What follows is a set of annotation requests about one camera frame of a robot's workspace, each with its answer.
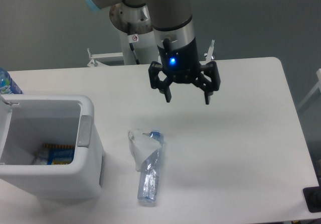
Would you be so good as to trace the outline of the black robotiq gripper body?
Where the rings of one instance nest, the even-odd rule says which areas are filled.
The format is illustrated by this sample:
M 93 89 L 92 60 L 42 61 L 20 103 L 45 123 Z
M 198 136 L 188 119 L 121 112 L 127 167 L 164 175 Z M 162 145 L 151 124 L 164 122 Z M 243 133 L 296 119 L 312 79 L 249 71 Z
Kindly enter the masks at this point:
M 180 48 L 175 48 L 169 38 L 162 45 L 158 50 L 163 73 L 174 83 L 192 83 L 200 73 L 196 38 Z

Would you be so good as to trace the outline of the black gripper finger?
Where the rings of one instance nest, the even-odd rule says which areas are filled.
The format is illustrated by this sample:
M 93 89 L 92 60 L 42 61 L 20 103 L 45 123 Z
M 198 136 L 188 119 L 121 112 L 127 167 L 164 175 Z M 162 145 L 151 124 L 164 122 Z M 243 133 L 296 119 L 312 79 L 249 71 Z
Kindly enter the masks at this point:
M 152 89 L 158 89 L 165 96 L 166 102 L 170 102 L 172 99 L 170 85 L 173 83 L 173 79 L 166 76 L 164 80 L 160 80 L 160 72 L 163 72 L 163 66 L 153 61 L 148 68 L 150 86 Z
M 216 61 L 210 61 L 205 65 L 198 63 L 192 71 L 192 84 L 204 92 L 205 104 L 210 103 L 210 97 L 214 91 L 220 88 L 220 75 Z

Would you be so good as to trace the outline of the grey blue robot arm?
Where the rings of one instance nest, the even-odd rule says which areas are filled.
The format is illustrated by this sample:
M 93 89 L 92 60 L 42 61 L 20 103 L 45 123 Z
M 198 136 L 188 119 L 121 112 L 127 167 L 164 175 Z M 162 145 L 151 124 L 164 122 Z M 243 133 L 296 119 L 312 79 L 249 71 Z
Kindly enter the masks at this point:
M 85 0 L 94 11 L 117 10 L 128 35 L 153 32 L 161 62 L 152 61 L 148 69 L 150 85 L 170 102 L 170 85 L 193 84 L 204 92 L 209 104 L 219 90 L 217 64 L 199 62 L 190 0 Z

